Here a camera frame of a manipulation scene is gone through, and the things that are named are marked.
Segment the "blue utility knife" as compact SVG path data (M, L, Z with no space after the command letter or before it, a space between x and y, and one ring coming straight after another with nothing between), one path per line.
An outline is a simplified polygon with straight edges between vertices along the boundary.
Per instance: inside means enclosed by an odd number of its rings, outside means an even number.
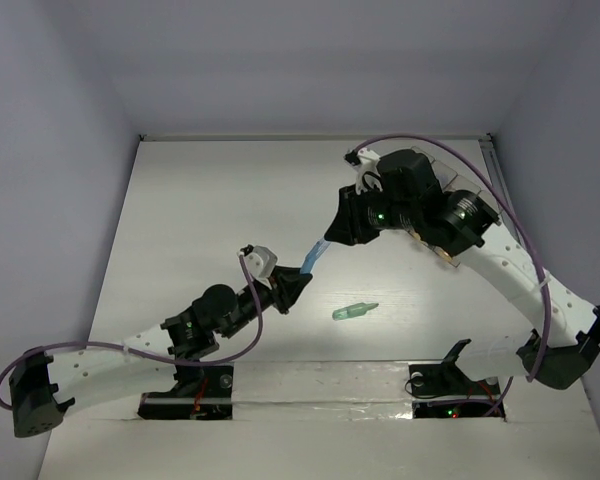
M319 239L305 256L303 264L300 267L300 273L310 274L317 261L326 252L329 246L329 241L324 238Z

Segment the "green utility knife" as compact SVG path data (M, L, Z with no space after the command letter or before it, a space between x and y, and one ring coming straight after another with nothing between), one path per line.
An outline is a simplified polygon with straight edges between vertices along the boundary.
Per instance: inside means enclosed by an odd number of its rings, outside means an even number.
M332 312L334 321L342 321L346 319L357 318L366 315L368 312L376 309L379 306L376 302L360 302L351 304Z

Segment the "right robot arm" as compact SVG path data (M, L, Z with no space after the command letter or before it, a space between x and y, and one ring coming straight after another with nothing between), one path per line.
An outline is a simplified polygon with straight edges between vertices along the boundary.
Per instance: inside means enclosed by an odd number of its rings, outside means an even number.
M404 231L480 275L531 325L528 333L490 342L458 341L440 363L426 366L418 389L441 395L490 377L532 375L566 390L591 368L600 353L600 305L550 274L537 276L493 195L418 148L385 155L362 148L346 160L356 181L340 188L326 241L362 245L383 231Z

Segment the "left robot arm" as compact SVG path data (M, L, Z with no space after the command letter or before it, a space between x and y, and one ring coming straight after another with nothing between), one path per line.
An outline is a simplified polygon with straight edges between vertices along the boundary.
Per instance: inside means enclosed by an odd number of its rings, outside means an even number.
M0 376L9 387L5 407L15 437L41 435L81 410L133 394L195 392L205 369L250 353L262 337L265 310L287 314L312 278L284 266L265 280L246 273L240 291L215 284L181 313L117 343L71 341L26 351Z

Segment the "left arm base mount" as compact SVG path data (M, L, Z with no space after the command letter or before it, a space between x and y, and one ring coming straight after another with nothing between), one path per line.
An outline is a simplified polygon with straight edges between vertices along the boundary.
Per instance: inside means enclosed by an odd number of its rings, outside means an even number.
M194 369L167 392L141 396L137 415L143 420L231 420L234 365Z

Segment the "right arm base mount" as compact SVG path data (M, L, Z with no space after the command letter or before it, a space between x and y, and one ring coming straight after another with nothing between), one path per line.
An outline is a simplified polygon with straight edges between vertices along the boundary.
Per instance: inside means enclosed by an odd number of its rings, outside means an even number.
M469 343L457 342L437 363L409 366L404 390L412 398L415 419L506 418L502 404L492 410L500 397L499 384L489 387L485 380L470 380L456 365Z

